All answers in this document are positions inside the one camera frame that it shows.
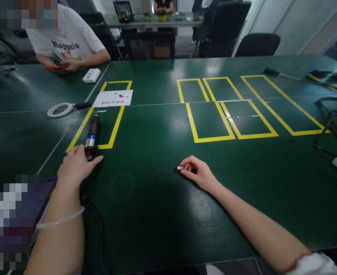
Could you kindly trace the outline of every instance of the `plastic bangle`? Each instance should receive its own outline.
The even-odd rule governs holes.
[[[61,107],[66,107],[66,109],[61,112],[61,113],[58,113],[58,114],[54,114],[55,110],[61,108]],[[73,109],[73,105],[68,103],[68,102],[64,102],[64,103],[60,103],[60,104],[57,104],[53,107],[51,107],[48,111],[47,111],[47,115],[49,117],[52,117],[52,118],[59,118],[59,117],[62,117],[62,116],[65,116],[67,114],[70,113],[70,111]]]
[[[36,224],[36,228],[37,229],[45,229],[45,228],[50,228],[50,227],[59,225],[61,223],[66,223],[66,222],[68,222],[68,221],[70,221],[70,220],[78,217],[79,215],[81,215],[82,212],[84,211],[84,209],[85,209],[84,206],[82,206],[81,209],[78,212],[76,212],[76,213],[74,213],[74,214],[72,214],[72,215],[70,215],[70,216],[68,216],[66,218],[63,218],[63,219],[61,219],[61,220],[59,220],[57,222],[49,222],[49,223],[38,222]]]

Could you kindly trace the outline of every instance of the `phone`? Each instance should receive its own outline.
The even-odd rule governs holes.
[[[46,66],[45,69],[47,70],[57,70],[57,69],[66,69],[67,66]]]

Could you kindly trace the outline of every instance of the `glass table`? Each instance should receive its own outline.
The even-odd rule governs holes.
[[[107,25],[110,28],[122,28],[122,29],[145,29],[152,27],[161,28],[172,28],[172,27],[196,27],[199,26],[203,21],[203,16],[198,13],[184,13],[183,16],[180,15],[167,15],[165,21],[159,21],[156,14],[150,14],[148,16],[142,16],[142,18],[137,19],[139,15],[135,15],[135,19],[130,23],[120,23],[117,15],[105,14],[103,15]]]

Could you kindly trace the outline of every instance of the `screwdriver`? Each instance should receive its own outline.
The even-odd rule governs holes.
[[[294,80],[297,80],[297,81],[301,81],[301,79],[299,79],[299,78],[295,78],[295,77],[289,76],[287,74],[282,74],[282,73],[280,73],[280,72],[278,72],[274,69],[271,69],[271,68],[265,68],[263,74],[269,74],[269,75],[273,75],[273,76],[281,75],[281,76],[284,76],[284,77],[287,77],[287,78],[291,78],[291,79],[294,79]]]

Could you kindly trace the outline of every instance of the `black cylindrical device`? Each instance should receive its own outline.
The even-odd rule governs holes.
[[[97,115],[94,115],[89,122],[86,148],[84,149],[88,161],[92,161],[98,155],[99,134],[100,118]]]

